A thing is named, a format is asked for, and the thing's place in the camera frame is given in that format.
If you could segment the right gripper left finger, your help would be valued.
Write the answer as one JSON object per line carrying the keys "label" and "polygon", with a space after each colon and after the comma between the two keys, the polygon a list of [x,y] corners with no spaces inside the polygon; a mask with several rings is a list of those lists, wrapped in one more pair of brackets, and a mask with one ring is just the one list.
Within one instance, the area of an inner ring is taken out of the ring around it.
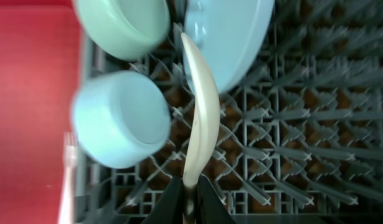
{"label": "right gripper left finger", "polygon": [[142,224],[183,224],[184,188],[180,177],[173,177]]}

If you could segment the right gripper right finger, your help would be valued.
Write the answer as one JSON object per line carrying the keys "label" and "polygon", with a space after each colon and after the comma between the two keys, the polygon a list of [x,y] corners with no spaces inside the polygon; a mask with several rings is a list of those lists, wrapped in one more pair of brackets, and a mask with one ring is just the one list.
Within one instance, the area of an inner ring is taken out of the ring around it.
{"label": "right gripper right finger", "polygon": [[197,224],[235,224],[223,206],[209,179],[200,176],[197,184]]}

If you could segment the white plastic spoon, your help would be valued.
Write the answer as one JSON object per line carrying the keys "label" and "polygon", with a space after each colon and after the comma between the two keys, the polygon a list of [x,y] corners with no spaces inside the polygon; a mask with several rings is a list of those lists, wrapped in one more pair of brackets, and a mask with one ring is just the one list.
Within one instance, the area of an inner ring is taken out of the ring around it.
{"label": "white plastic spoon", "polygon": [[194,85],[195,107],[182,181],[192,189],[215,149],[220,127],[220,100],[211,69],[196,44],[181,34]]}

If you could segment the light blue bowl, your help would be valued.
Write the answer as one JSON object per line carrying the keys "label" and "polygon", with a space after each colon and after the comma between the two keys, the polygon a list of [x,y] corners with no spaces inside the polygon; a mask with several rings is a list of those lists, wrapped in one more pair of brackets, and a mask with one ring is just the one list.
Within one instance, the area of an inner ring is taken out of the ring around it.
{"label": "light blue bowl", "polygon": [[147,76],[122,70],[86,81],[74,94],[72,128],[81,148],[110,168],[129,168],[168,141],[171,115]]}

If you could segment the light blue plate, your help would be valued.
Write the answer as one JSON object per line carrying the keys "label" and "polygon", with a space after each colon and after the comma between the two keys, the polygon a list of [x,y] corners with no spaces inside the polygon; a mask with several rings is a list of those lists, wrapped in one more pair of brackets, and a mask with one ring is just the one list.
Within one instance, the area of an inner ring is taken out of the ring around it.
{"label": "light blue plate", "polygon": [[255,61],[274,0],[189,0],[184,31],[197,45],[219,93],[235,87]]}

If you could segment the green bowl with food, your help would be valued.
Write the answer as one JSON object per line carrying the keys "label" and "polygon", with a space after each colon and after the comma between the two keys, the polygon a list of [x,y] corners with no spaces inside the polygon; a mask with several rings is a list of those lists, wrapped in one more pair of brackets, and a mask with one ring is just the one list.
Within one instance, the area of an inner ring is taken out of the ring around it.
{"label": "green bowl with food", "polygon": [[169,32],[165,0],[73,0],[72,4],[89,38],[121,60],[148,54]]}

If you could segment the grey dishwasher rack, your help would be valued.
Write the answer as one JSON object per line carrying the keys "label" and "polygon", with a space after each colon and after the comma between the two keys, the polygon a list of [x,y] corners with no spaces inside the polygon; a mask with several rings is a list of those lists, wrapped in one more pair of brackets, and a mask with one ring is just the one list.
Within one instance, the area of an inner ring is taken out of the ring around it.
{"label": "grey dishwasher rack", "polygon": [[[146,75],[168,102],[171,135],[126,169],[80,152],[77,223],[141,223],[182,176],[195,105],[181,54],[186,7],[169,1],[166,40],[135,62],[82,37],[81,80]],[[202,174],[237,223],[383,223],[383,0],[276,1],[261,51],[220,104]]]}

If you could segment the white plastic fork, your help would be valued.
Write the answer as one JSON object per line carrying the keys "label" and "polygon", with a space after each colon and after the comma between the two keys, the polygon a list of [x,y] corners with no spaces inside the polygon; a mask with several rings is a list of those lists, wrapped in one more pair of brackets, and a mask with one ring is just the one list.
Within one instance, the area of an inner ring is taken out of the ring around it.
{"label": "white plastic fork", "polygon": [[73,133],[64,133],[63,182],[58,224],[75,223],[75,174],[77,168],[77,139]]}

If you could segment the red serving tray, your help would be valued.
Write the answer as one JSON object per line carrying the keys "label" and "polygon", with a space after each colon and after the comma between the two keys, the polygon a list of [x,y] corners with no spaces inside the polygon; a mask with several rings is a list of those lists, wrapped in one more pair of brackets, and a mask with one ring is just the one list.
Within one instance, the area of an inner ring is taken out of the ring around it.
{"label": "red serving tray", "polygon": [[55,223],[78,83],[70,1],[0,1],[0,223]]}

